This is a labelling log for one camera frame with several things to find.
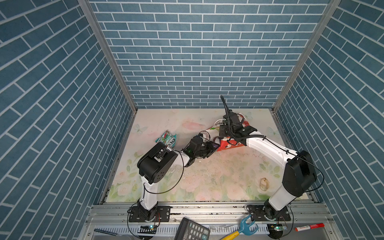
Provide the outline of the red white paper bag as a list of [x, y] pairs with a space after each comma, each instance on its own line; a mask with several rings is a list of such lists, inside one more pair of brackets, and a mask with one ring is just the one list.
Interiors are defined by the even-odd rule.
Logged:
[[216, 145], [219, 145], [219, 147], [217, 148], [217, 152], [245, 146], [242, 143], [237, 142], [236, 140], [231, 138], [227, 133], [223, 133], [223, 137], [220, 135], [220, 127], [226, 125], [225, 118], [226, 117], [223, 116], [221, 119], [215, 121], [213, 126], [206, 130], [208, 133], [205, 134], [205, 138], [210, 139], [210, 141], [214, 142]]

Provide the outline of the green snack packet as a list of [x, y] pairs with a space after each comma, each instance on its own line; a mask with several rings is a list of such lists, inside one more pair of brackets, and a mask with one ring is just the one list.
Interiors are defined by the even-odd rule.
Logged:
[[159, 138], [155, 140], [156, 143], [163, 143], [169, 148], [174, 148], [177, 141], [177, 135], [173, 135], [170, 131], [165, 131]]

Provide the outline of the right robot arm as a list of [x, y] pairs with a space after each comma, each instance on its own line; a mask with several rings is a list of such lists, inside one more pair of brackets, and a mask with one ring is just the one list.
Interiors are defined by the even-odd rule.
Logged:
[[288, 204], [302, 196], [317, 180], [311, 155], [306, 151], [296, 152], [269, 140], [256, 128], [244, 127], [239, 115], [232, 111], [223, 118], [219, 130], [220, 137], [228, 137], [261, 152], [279, 164], [284, 171], [281, 186], [265, 201], [263, 208], [268, 220], [276, 220]]

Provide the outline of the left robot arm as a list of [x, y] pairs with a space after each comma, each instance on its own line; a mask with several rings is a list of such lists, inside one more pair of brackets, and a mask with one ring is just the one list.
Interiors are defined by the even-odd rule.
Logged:
[[172, 166], [182, 166], [182, 169], [191, 166], [196, 159], [210, 157], [220, 148], [220, 144], [197, 135], [181, 150], [171, 149], [164, 143], [156, 143], [144, 154], [137, 167], [141, 176], [143, 191], [137, 206], [133, 208], [131, 220], [136, 222], [151, 222], [159, 219], [158, 195], [170, 192], [159, 192], [159, 183], [166, 176]]

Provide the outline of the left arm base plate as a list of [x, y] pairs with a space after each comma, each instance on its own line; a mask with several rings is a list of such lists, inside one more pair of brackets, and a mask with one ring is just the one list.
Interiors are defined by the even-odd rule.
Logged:
[[151, 210], [145, 209], [141, 204], [133, 206], [128, 210], [130, 223], [144, 223], [160, 221], [169, 222], [171, 207], [155, 205]]

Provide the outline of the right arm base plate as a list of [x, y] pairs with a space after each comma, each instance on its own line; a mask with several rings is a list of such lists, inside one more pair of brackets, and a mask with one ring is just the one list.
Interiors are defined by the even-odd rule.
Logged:
[[251, 215], [251, 220], [256, 222], [273, 222], [278, 220], [291, 221], [291, 215], [288, 207], [284, 207], [282, 210], [275, 210], [271, 206], [265, 205], [247, 205], [246, 210]]

